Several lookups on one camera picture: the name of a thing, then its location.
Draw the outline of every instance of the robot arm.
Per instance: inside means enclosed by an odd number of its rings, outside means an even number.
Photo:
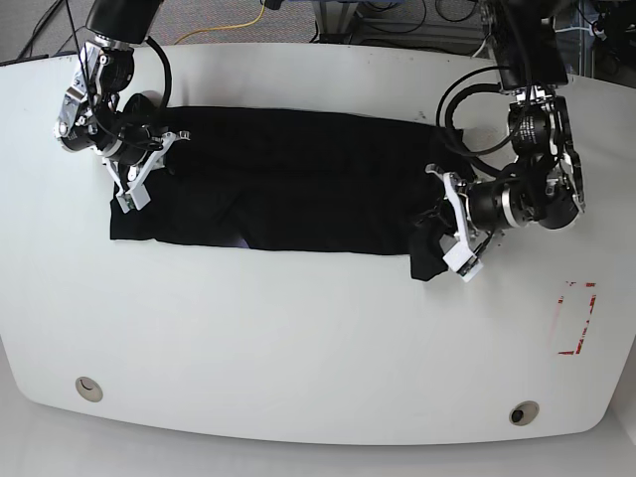
[[[446,109],[448,146],[493,180],[468,182],[432,165],[446,201],[440,218],[453,223],[456,243],[444,256],[450,269],[469,281],[481,269],[480,256],[493,234],[538,223],[550,230],[567,227],[584,212],[583,180],[574,150],[565,99],[567,84],[551,16],[563,3],[537,0],[482,0],[484,31],[500,71],[499,84],[475,84],[460,91]],[[514,100],[510,135],[495,148],[471,152],[452,123],[459,103],[478,92],[499,92]],[[439,105],[438,117],[443,104]],[[517,159],[502,171],[477,156],[511,142]]]
[[[170,146],[188,139],[161,127],[158,118],[170,96],[170,66],[148,31],[163,0],[95,0],[86,26],[95,32],[87,42],[67,90],[55,134],[64,147],[88,147],[103,157],[118,185],[124,212],[140,210],[150,198],[143,181],[163,166]],[[501,74],[499,84],[473,85],[457,94],[446,110],[446,137],[451,150],[465,156],[492,180],[467,181],[454,172],[431,165],[427,172],[442,182],[446,201],[437,215],[451,224],[456,244],[444,256],[449,268],[468,281],[481,268],[480,256],[493,234],[539,223],[556,230],[584,211],[583,182],[574,151],[565,100],[557,87],[567,84],[557,50],[551,16],[568,0],[480,0],[482,22]],[[146,41],[162,58],[166,90],[155,110],[142,99],[117,111],[119,93],[134,73],[131,45]],[[510,106],[510,135],[495,148],[472,152],[452,124],[459,103],[475,92],[499,92],[514,100]],[[502,171],[478,156],[511,142],[517,160]]]
[[[163,0],[96,0],[86,26],[95,32],[80,52],[71,86],[67,89],[55,135],[63,147],[81,151],[91,147],[101,156],[118,186],[117,200],[124,212],[150,202],[143,186],[147,175],[163,166],[172,144],[189,139],[160,124],[171,92],[170,65],[165,54],[147,37]],[[142,96],[117,111],[119,93],[134,74],[131,45],[143,42],[157,52],[166,70],[164,96],[158,108]]]

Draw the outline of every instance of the metal grommet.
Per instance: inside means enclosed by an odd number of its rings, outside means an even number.
[[[90,402],[100,402],[103,398],[103,391],[99,384],[91,378],[81,377],[76,380],[76,390],[80,396]]]
[[[527,400],[510,411],[509,419],[513,425],[524,426],[530,424],[539,414],[539,405],[533,400]]]

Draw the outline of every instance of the black cable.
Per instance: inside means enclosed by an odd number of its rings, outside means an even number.
[[[309,40],[309,43],[315,43],[316,39],[318,38],[318,22],[314,22],[314,24],[316,26],[316,33],[314,34],[313,38]]]
[[[578,13],[580,13],[580,16],[582,17],[582,19],[585,21],[585,23],[587,23],[587,25],[590,26],[594,26],[594,24],[592,22],[590,22],[589,20],[587,20],[587,18],[585,18],[585,14],[583,13],[583,11],[580,9],[580,6],[578,5],[578,0],[576,0],[576,4],[574,5],[576,7],[576,10],[578,10]]]
[[[465,17],[455,18],[455,19],[448,18],[443,13],[441,13],[441,8],[439,8],[439,5],[441,4],[441,1],[442,0],[435,0],[435,12],[437,12],[437,15],[439,15],[443,20],[446,20],[447,22],[450,22],[450,23],[465,22],[466,20],[471,18],[473,15],[475,15],[475,13],[477,13],[478,2],[475,2],[473,4],[472,10]]]
[[[82,26],[79,27],[75,30],[75,35],[77,33],[79,33],[82,30],[85,30],[86,26]],[[62,45],[58,48],[58,50],[55,52],[54,57],[56,57],[57,55],[59,55],[62,52],[62,49],[67,45],[67,43],[73,39],[73,34],[70,34],[69,37],[62,43]]]
[[[479,246],[477,246],[477,248],[475,248],[475,255],[477,256],[477,258],[481,258],[481,255],[484,254],[484,251],[486,251],[486,248],[490,244],[490,242],[493,239],[494,235],[495,235],[494,232],[488,232],[488,236],[486,237],[486,239],[484,241],[482,241],[479,244]]]
[[[453,144],[448,144],[447,141],[444,141],[446,147],[448,150],[456,153],[456,154],[460,154],[464,157],[477,157],[477,156],[483,156],[486,154],[492,154],[493,152],[496,152],[500,149],[502,149],[504,146],[506,146],[508,143],[510,143],[510,141],[512,141],[513,137],[515,136],[515,134],[517,134],[519,132],[519,130],[521,129],[521,126],[524,122],[524,118],[526,117],[526,113],[528,112],[528,109],[530,108],[531,105],[531,97],[532,97],[532,92],[533,92],[533,78],[532,78],[532,70],[531,70],[531,66],[530,66],[530,57],[528,56],[528,50],[526,49],[523,39],[521,37],[521,32],[519,31],[519,26],[517,25],[517,22],[515,20],[515,18],[513,17],[512,13],[510,12],[510,9],[508,8],[508,2],[507,0],[500,0],[500,3],[502,5],[502,8],[504,9],[504,13],[506,14],[506,17],[508,19],[508,23],[510,24],[510,28],[513,31],[513,35],[515,36],[515,40],[517,41],[518,45],[519,45],[519,50],[522,56],[522,60],[524,62],[524,77],[526,80],[526,101],[524,103],[524,107],[521,111],[521,114],[519,115],[517,122],[515,123],[515,126],[513,127],[513,129],[510,131],[510,134],[508,134],[508,136],[502,140],[499,144],[496,144],[493,147],[489,147],[488,149],[484,149],[481,151],[471,151],[469,150],[467,147],[460,147],[457,148],[455,147]],[[508,69],[509,67],[495,67],[495,69]],[[455,89],[460,83],[464,82],[465,80],[468,80],[469,78],[472,78],[475,75],[478,75],[479,73],[483,73],[484,71],[489,71],[486,69],[481,69],[481,70],[477,70],[476,72],[473,72],[472,74],[468,74],[465,77],[463,77],[460,81],[456,81],[444,94],[444,96],[442,97],[442,101],[440,102],[438,109],[437,109],[437,126],[441,127],[439,124],[439,117],[441,116],[441,108],[443,106],[443,101],[446,100],[446,98],[450,95],[450,93],[452,92],[453,89]]]
[[[58,2],[55,2],[53,5],[51,5],[47,11],[44,13],[44,15],[42,15],[42,17],[40,17],[40,20],[38,20],[38,23],[36,23],[36,26],[33,27],[33,31],[31,32],[31,36],[33,37],[36,34],[36,31],[40,28],[40,26],[46,21],[49,22],[50,19],[53,19],[53,15],[54,15],[54,9],[56,8],[56,6],[60,7],[62,6],[62,4],[58,4]],[[33,56],[33,46],[35,45],[35,40],[34,42],[31,44],[31,47],[29,47],[29,58],[31,58]]]
[[[405,33],[412,33],[416,30],[419,30],[422,27],[422,25],[426,22],[426,17],[428,16],[428,8],[426,7],[426,0],[421,0],[421,4],[424,7],[424,16],[422,17],[421,21],[417,24],[417,26],[414,28],[411,28],[410,30],[405,30],[403,32],[392,32],[391,30],[385,30],[384,28],[376,27],[375,25],[372,25],[371,23],[365,23],[365,25],[367,25],[369,28],[373,28],[374,30],[378,30],[379,32],[391,33],[393,35],[403,35]]]
[[[459,56],[469,56],[471,54],[463,54],[463,53],[457,53],[457,52],[451,52],[450,50],[446,50],[445,48],[439,48],[439,47],[426,47],[426,46],[421,46],[421,47],[416,47],[416,46],[411,46],[411,45],[401,45],[400,43],[396,43],[396,42],[391,42],[389,40],[385,40],[382,38],[368,38],[367,40],[363,40],[362,42],[360,42],[358,45],[360,46],[364,46],[364,45],[368,45],[370,47],[381,47],[382,45],[369,45],[369,43],[371,42],[379,42],[379,43],[384,43],[386,45],[395,47],[395,48],[400,48],[402,50],[419,50],[422,52],[437,52],[437,53],[445,53],[446,55],[459,55]]]
[[[92,93],[89,90],[89,85],[90,83],[88,82],[88,70],[86,69],[86,65],[83,62],[83,59],[81,58],[81,49],[80,49],[80,42],[78,41],[78,35],[75,33],[76,31],[76,23],[73,20],[73,13],[71,12],[71,5],[69,5],[69,0],[63,0],[66,3],[67,6],[67,15],[69,16],[69,23],[71,24],[71,30],[73,31],[73,39],[75,41],[76,44],[76,52],[78,53],[78,60],[79,60],[79,67],[81,68],[81,75],[83,77],[83,81],[84,81],[84,85],[86,87],[86,98],[88,100],[88,107],[90,108],[90,110],[93,113],[93,117],[95,118],[95,122],[97,123],[97,125],[109,136],[113,137],[114,139],[117,139],[118,141],[121,141],[122,144],[125,144],[127,146],[130,147],[134,147],[136,149],[141,149],[144,151],[148,151],[148,152],[154,152],[157,150],[161,150],[161,144],[152,141],[154,144],[156,144],[156,146],[154,147],[145,147],[141,144],[135,144],[133,142],[130,142],[126,139],[124,139],[123,137],[120,137],[118,134],[113,133],[112,131],[110,131],[108,128],[104,127],[103,124],[101,124],[101,122],[99,122],[99,118],[97,117],[95,108],[94,108],[94,104],[92,102]]]
[[[157,42],[152,37],[148,37],[146,43],[150,48],[154,50],[154,52],[161,60],[161,64],[163,65],[163,74],[164,74],[164,89],[163,96],[161,97],[161,102],[159,103],[159,107],[157,108],[156,115],[157,117],[161,117],[163,113],[166,111],[166,107],[168,107],[168,101],[170,101],[170,96],[172,95],[172,69],[170,68],[170,61],[166,56],[165,52],[159,46]]]
[[[24,46],[24,48],[20,51],[20,54],[18,55],[18,57],[16,58],[16,60],[21,60],[29,51],[29,49],[33,46],[33,43],[38,39],[38,37],[40,36],[40,34],[42,33],[42,31],[45,29],[45,27],[49,24],[49,22],[51,21],[51,19],[53,18],[54,14],[58,11],[58,9],[60,8],[60,6],[62,6],[63,2],[65,0],[56,0],[53,5],[51,5],[51,7],[49,7],[49,10],[47,10],[45,12],[45,14],[43,15],[43,18],[40,19],[40,21],[38,22],[40,25],[36,25],[35,31],[33,33],[33,35],[31,35],[31,38],[29,39],[29,41],[27,42],[27,44]]]
[[[379,7],[378,5],[376,5],[373,2],[363,2],[363,5],[365,7],[367,7],[369,10],[372,10],[372,11],[378,12],[378,13],[383,13],[383,12],[387,12],[387,11],[392,10],[393,8],[399,6],[399,3],[390,3],[386,7]]]
[[[501,90],[501,87],[498,84],[494,84],[494,83],[493,84],[490,84],[490,83],[472,84],[462,89],[448,103],[448,106],[446,107],[446,114],[444,119],[444,122],[446,123],[446,129],[444,129],[444,132],[446,132],[446,135],[453,142],[455,147],[458,147],[460,149],[463,148],[465,151],[468,151],[468,148],[459,139],[459,135],[457,133],[457,130],[455,129],[455,125],[453,124],[453,115],[455,114],[455,110],[457,109],[457,106],[459,106],[459,103],[461,103],[464,99],[466,99],[467,97],[473,94],[477,94],[481,92],[498,93],[500,92],[500,90]],[[467,157],[467,159],[468,159],[468,162],[470,162],[471,166],[473,166],[475,169],[480,170],[481,172],[488,174],[489,176],[498,177],[499,174],[501,173],[499,169],[489,164],[486,164],[479,157],[469,156]]]

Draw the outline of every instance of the black cloth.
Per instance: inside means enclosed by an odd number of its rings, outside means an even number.
[[[434,162],[472,176],[434,128],[348,114],[279,109],[168,109],[170,149],[145,182],[151,202],[123,214],[111,239],[264,250],[411,254],[412,275],[446,270],[427,217],[443,196]]]

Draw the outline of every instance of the metal bracket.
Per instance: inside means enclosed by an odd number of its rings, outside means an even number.
[[[60,115],[54,127],[54,134],[58,140],[68,137],[71,134],[74,124],[78,120],[78,115],[84,106],[88,105],[88,85],[84,81],[84,71],[82,64],[85,66],[88,81],[94,76],[99,66],[99,55],[101,48],[91,42],[86,42],[81,49],[81,61],[77,62],[73,72],[71,86],[67,89],[64,96],[64,103],[60,110]]]
[[[349,34],[351,20],[358,8],[357,0],[312,1],[318,32],[328,38],[344,38]]]
[[[121,180],[118,174],[118,164],[110,159],[104,159],[104,164],[112,177],[113,181],[119,188],[115,198],[121,206],[121,210],[124,214],[132,210],[140,211],[150,203],[150,195],[148,190],[143,185],[144,181],[148,178],[148,175],[155,169],[161,169],[164,167],[164,158],[168,153],[168,150],[176,141],[190,140],[190,133],[188,131],[181,131],[179,135],[174,132],[166,132],[161,136],[161,145],[163,146],[160,151],[155,151],[150,154],[150,157],[142,163],[138,168],[131,168],[131,173],[128,176],[130,182],[128,182],[128,190],[124,191],[121,185]]]
[[[457,243],[444,256],[444,261],[448,267],[459,274],[465,282],[469,282],[481,271],[484,264],[471,247],[472,240],[468,230],[466,208],[457,194],[457,189],[461,186],[461,179],[452,172],[444,173],[444,171],[435,164],[427,165],[425,171],[426,174],[437,176],[444,184],[446,199],[455,212]]]

